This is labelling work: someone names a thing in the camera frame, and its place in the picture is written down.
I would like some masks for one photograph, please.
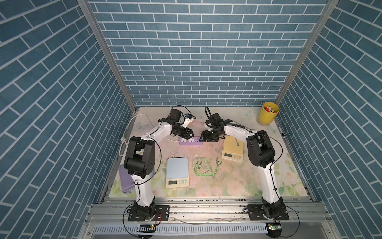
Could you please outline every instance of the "brick wall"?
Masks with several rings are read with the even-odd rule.
[[[273,101],[327,0],[91,0],[137,106]]]
[[[130,112],[76,0],[0,1],[0,238],[76,237]]]
[[[382,1],[340,0],[281,125],[343,238],[382,238]]]

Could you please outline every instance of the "white kitchen scale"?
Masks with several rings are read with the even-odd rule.
[[[225,136],[222,158],[236,162],[243,161],[244,143],[232,136]]]
[[[188,187],[190,185],[188,177],[188,159],[169,158],[166,168],[166,188]]]

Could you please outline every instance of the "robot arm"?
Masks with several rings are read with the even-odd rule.
[[[275,150],[264,130],[252,131],[236,124],[232,120],[222,120],[218,113],[207,117],[205,127],[200,141],[217,142],[223,134],[233,136],[247,145],[248,157],[258,169],[263,188],[262,202],[264,216],[274,218],[283,206],[283,199],[279,197],[275,188],[275,175],[273,162],[275,161]]]
[[[140,137],[131,137],[125,148],[123,167],[133,178],[137,193],[131,210],[135,211],[141,219],[152,218],[155,211],[155,198],[149,181],[155,165],[155,144],[171,134],[185,139],[194,136],[192,130],[187,128],[188,124],[194,120],[194,116],[186,114],[184,122],[180,124],[178,121],[181,116],[181,111],[171,109],[167,118],[160,119],[158,125],[150,132]]]

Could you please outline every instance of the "table surface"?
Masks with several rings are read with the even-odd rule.
[[[177,107],[184,114],[188,112],[183,107]],[[204,113],[204,107],[189,107],[191,113],[196,116],[196,120],[188,125],[193,130],[194,135],[201,134],[204,128],[204,122],[207,117]],[[277,129],[276,123],[272,122],[269,126],[258,124],[256,116],[259,107],[210,107],[211,113],[219,113],[222,119],[231,119],[241,125],[255,130],[265,130],[270,137],[279,141],[283,147],[281,158],[275,163],[275,180],[279,193],[283,197],[306,197],[306,190],[300,180],[297,170],[290,158],[285,143]],[[167,117],[170,107],[141,107],[138,111],[131,136],[141,136],[153,129],[157,125],[160,118]],[[168,139],[178,140],[179,137],[167,136]],[[277,159],[281,153],[281,147],[278,143],[271,139],[275,148]],[[197,177],[194,173],[194,160],[198,158],[206,158],[211,162],[212,170],[216,165],[216,157],[221,160],[223,140],[217,143],[204,142],[200,146],[180,146],[179,142],[163,139],[160,143],[162,150],[162,163],[158,173],[151,179],[151,187],[156,197],[232,197],[232,196],[255,196],[261,198],[262,187],[260,177],[256,167],[249,161],[246,147],[244,147],[243,162],[238,163],[230,160],[224,160],[219,167],[218,173],[213,177]],[[158,147],[156,152],[156,162],[154,169],[156,170],[160,154]],[[181,187],[175,189],[165,188],[166,177],[166,161],[168,158],[187,157],[189,171],[189,187]],[[115,180],[110,191],[109,197],[135,197],[135,191],[123,193],[121,190],[121,180],[119,172],[115,176]]]

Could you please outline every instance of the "green cable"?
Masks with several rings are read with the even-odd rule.
[[[202,162],[204,162],[208,167],[209,169],[204,172],[204,173],[199,173],[197,170],[200,169],[200,167],[202,166]],[[207,172],[212,172],[212,166],[211,166],[211,163],[205,159],[205,158],[199,158],[194,166],[194,173],[196,176],[203,176],[203,177],[212,177],[212,176],[215,176],[217,174],[217,171],[219,169],[219,166],[222,164],[223,160],[221,162],[219,162],[219,159],[216,158],[216,169],[215,169],[215,172],[213,174],[207,174]]]

